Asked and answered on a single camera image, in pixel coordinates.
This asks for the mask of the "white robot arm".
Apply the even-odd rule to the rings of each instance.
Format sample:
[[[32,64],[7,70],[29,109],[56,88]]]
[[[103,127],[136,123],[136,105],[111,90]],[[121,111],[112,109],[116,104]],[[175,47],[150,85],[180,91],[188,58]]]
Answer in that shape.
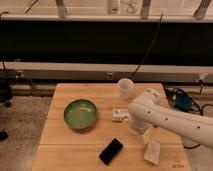
[[[213,118],[172,110],[159,103],[160,95],[152,88],[129,103],[129,121],[136,132],[143,133],[151,123],[213,149]]]

